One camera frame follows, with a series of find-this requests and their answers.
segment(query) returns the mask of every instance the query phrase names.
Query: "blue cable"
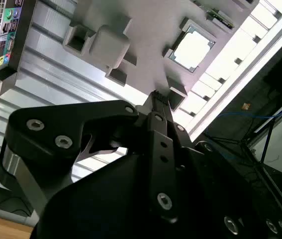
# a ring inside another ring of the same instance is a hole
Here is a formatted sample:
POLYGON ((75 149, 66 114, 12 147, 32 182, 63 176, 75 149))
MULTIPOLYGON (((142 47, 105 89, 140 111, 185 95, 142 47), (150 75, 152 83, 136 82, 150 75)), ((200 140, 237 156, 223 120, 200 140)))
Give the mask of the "blue cable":
POLYGON ((244 112, 228 112, 228 113, 222 113, 220 115, 218 115, 215 119, 217 119, 218 117, 221 116, 246 116, 246 117, 251 117, 251 118, 255 118, 255 119, 272 119, 272 118, 276 118, 276 117, 280 117, 282 116, 282 112, 280 112, 279 114, 275 115, 275 116, 255 116, 251 113, 244 113, 244 112))

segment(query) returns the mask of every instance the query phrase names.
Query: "black cable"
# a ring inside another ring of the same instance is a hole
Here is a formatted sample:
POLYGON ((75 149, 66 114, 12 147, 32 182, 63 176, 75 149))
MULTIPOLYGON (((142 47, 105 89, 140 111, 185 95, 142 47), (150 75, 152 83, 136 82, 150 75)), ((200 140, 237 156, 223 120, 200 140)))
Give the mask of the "black cable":
POLYGON ((17 209, 15 211, 12 211, 11 213, 15 213, 15 212, 19 212, 19 211, 25 213, 27 215, 27 217, 30 217, 30 215, 23 209, 17 209))
POLYGON ((4 202, 6 202, 6 201, 8 201, 8 200, 10 200, 10 199, 13 199, 13 198, 19 199, 19 200, 25 205, 25 207, 27 208, 27 210, 29 211, 29 214, 31 214, 31 211, 30 211, 30 209, 28 208, 27 204, 26 204, 26 203, 23 201, 23 199, 20 198, 20 197, 10 197, 10 198, 6 198, 5 200, 2 200, 2 201, 0 202, 0 204, 4 203, 4 202))
POLYGON ((245 135, 241 138, 240 142, 241 142, 242 140, 244 140, 244 138, 248 135, 249 131, 251 130, 252 125, 254 124, 254 121, 255 121, 255 118, 252 118, 251 124, 249 125, 248 130, 247 130, 247 132, 245 133, 245 135))

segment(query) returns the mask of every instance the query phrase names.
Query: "wooden surface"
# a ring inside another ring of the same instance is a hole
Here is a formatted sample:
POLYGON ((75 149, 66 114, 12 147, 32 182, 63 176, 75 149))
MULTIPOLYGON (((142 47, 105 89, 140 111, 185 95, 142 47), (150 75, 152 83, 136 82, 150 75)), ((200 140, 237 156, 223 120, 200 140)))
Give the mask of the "wooden surface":
POLYGON ((0 239, 29 239, 31 227, 0 219, 0 239))

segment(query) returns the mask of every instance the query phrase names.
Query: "sticker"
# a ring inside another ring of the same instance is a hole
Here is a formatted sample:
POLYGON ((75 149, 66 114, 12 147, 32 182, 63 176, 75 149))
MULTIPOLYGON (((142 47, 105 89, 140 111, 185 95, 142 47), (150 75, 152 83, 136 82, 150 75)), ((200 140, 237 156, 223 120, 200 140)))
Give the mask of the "sticker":
POLYGON ((10 53, 6 54, 3 58, 3 63, 6 64, 9 62, 9 59, 10 59, 10 53))
POLYGON ((8 34, 1 36, 0 41, 7 41, 8 34))
POLYGON ((0 66, 3 64, 4 56, 0 57, 0 66))
POLYGON ((249 110, 251 104, 244 103, 241 107, 242 110, 249 110))

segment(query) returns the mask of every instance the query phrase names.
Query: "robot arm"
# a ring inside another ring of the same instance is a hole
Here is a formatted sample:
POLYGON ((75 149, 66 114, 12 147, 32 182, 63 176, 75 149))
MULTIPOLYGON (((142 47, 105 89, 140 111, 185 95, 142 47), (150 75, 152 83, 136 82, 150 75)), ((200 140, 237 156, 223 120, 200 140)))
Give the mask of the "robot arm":
POLYGON ((21 109, 9 118, 0 181, 40 216, 34 239, 282 238, 274 210, 207 142, 193 145, 153 92, 124 101, 21 109), (71 181, 76 161, 126 156, 71 181))

